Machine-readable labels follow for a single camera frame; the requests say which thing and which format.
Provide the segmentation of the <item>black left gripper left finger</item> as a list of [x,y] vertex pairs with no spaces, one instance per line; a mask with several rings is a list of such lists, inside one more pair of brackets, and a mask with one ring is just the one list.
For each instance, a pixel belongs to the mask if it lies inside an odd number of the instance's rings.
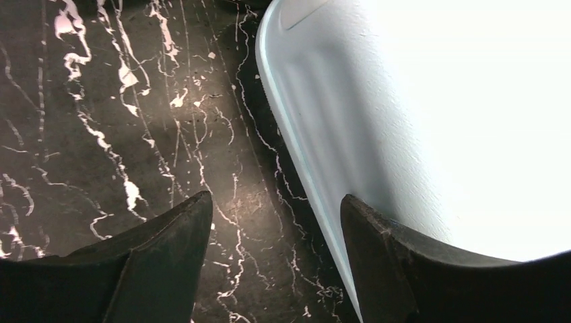
[[211,194],[67,256],[1,261],[2,322],[189,322]]

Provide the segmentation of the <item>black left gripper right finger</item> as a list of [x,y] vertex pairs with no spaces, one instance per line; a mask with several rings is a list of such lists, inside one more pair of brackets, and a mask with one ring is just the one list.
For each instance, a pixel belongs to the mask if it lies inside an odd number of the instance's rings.
[[528,262],[431,238],[346,195],[341,226],[364,322],[569,322],[570,253]]

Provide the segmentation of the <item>light blue suitcase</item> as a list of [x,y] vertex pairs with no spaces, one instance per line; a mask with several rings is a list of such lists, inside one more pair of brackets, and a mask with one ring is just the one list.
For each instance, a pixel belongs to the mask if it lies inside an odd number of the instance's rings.
[[348,194],[484,256],[570,253],[569,1],[272,1],[256,60],[361,322]]

